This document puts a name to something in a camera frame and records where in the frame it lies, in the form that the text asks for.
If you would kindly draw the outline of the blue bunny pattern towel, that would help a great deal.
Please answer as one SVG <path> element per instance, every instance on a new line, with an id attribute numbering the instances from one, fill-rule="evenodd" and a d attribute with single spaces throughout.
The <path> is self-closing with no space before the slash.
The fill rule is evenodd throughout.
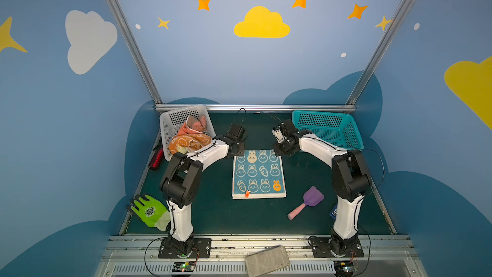
<path id="1" fill-rule="evenodd" d="M 247 150 L 234 157 L 234 200 L 285 198 L 282 159 L 274 150 Z"/>

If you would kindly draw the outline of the orange bunny pattern towel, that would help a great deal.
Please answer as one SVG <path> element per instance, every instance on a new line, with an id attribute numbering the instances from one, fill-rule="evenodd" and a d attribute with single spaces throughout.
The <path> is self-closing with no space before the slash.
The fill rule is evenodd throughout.
<path id="1" fill-rule="evenodd" d="M 191 153 L 211 144 L 211 140 L 210 136 L 203 133 L 177 135 L 171 140 L 168 149 L 171 155 L 175 153 Z"/>

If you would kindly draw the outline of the white plastic basket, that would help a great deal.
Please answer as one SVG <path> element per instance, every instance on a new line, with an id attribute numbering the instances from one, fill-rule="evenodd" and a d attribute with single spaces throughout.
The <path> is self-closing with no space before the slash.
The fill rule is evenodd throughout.
<path id="1" fill-rule="evenodd" d="M 211 138 L 214 138 L 216 136 L 208 111 L 204 105 L 181 107 L 165 112 L 160 115 L 160 128 L 163 153 L 166 161 L 170 161 L 171 157 L 173 156 L 168 149 L 168 145 L 170 144 L 171 140 L 178 135 L 180 128 L 187 120 L 187 117 L 190 115 L 194 116 L 197 119 L 205 116 L 207 132 L 204 134 L 210 136 Z"/>

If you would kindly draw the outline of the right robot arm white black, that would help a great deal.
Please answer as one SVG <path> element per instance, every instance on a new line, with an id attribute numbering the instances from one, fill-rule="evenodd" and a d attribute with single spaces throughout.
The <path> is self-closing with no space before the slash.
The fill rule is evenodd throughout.
<path id="1" fill-rule="evenodd" d="M 341 253 L 357 244 L 360 208 L 372 182 L 362 152 L 335 146 L 307 130 L 287 134 L 274 129 L 272 134 L 276 139 L 274 151 L 277 156 L 303 151 L 331 168 L 332 186 L 337 195 L 337 216 L 331 231 L 332 250 Z"/>

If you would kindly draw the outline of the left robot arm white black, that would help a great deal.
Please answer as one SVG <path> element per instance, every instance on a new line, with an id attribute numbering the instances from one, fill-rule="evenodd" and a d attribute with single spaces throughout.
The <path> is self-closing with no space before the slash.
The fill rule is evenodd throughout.
<path id="1" fill-rule="evenodd" d="M 243 156 L 244 152 L 244 140 L 222 136 L 196 152 L 173 155 L 160 183 L 170 210 L 172 240 L 180 244 L 192 240 L 192 203 L 201 184 L 202 172 L 219 160 Z"/>

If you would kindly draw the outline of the pink red towel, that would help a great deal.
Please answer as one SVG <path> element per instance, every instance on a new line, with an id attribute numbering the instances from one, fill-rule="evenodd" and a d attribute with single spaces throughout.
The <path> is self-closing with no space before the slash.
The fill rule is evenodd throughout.
<path id="1" fill-rule="evenodd" d="M 206 133 L 206 118 L 205 116 L 200 117 L 199 119 L 190 115 L 187 117 L 187 120 L 183 123 L 182 127 L 178 132 L 178 136 L 188 135 L 188 134 L 198 134 L 198 133 Z"/>

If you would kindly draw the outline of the teal plastic basket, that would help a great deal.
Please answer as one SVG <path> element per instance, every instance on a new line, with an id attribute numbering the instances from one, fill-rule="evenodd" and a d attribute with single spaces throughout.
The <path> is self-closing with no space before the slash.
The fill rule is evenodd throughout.
<path id="1" fill-rule="evenodd" d="M 364 149 L 357 124 L 349 114 L 295 110 L 292 121 L 298 130 L 309 130 L 335 146 Z"/>

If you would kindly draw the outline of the purple pink toy scoop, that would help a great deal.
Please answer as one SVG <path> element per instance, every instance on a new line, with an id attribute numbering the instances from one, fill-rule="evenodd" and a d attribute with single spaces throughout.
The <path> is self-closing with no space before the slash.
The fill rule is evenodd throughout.
<path id="1" fill-rule="evenodd" d="M 324 200 L 324 198 L 325 196 L 315 186 L 310 187 L 303 195 L 303 203 L 296 209 L 292 210 L 287 215 L 287 218 L 289 220 L 294 219 L 299 213 L 302 212 L 304 208 L 307 206 L 317 206 L 322 200 Z"/>

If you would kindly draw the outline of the green work glove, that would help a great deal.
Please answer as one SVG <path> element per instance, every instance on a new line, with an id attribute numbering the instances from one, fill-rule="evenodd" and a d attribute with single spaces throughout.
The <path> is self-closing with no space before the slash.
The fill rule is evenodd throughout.
<path id="1" fill-rule="evenodd" d="M 149 195 L 136 195 L 127 206 L 130 213 L 135 214 L 148 227 L 160 231 L 168 231 L 171 215 L 166 206 Z"/>

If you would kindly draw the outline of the grey sponge block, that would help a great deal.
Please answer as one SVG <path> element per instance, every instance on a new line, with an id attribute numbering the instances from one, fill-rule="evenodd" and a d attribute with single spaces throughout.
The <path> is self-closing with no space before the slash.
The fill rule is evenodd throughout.
<path id="1" fill-rule="evenodd" d="M 290 259 L 284 246 L 278 245 L 246 256 L 245 266 L 249 277 L 265 274 L 287 268 Z"/>

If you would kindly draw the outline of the left green circuit board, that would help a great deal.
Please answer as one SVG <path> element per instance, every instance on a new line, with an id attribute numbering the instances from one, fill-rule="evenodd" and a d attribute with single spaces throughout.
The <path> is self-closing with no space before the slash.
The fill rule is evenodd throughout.
<path id="1" fill-rule="evenodd" d="M 193 273 L 196 264 L 194 262 L 175 262 L 172 266 L 173 273 Z"/>

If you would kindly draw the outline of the green circuit board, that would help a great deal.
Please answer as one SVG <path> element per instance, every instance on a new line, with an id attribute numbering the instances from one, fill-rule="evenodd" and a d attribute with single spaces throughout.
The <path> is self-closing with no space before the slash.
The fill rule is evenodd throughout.
<path id="1" fill-rule="evenodd" d="M 348 262 L 335 262 L 334 263 L 335 276 L 338 277 L 352 277 L 358 272 L 357 265 Z"/>
<path id="2" fill-rule="evenodd" d="M 175 262 L 172 266 L 173 273 L 193 273 L 196 264 L 194 262 Z"/>

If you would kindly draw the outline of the right green circuit board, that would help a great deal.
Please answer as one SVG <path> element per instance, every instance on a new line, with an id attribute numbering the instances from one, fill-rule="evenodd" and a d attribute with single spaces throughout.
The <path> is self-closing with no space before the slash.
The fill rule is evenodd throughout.
<path id="1" fill-rule="evenodd" d="M 335 276 L 338 277 L 352 277 L 358 272 L 357 265 L 348 262 L 335 262 L 334 263 Z"/>

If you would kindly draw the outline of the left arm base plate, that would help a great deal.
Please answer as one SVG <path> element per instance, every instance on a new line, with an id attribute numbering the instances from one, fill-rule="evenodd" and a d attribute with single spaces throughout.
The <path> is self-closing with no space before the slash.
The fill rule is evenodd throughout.
<path id="1" fill-rule="evenodd" d="M 208 259 L 211 251 L 210 238 L 193 238 L 181 242 L 173 237 L 163 240 L 158 253 L 159 259 Z"/>

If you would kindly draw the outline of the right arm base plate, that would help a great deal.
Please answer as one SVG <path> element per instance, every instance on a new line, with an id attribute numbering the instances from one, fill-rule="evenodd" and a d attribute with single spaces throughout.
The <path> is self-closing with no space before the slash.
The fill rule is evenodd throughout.
<path id="1" fill-rule="evenodd" d="M 363 258 L 365 256 L 361 242 L 357 237 L 339 239 L 338 237 L 311 236 L 307 242 L 315 258 Z"/>

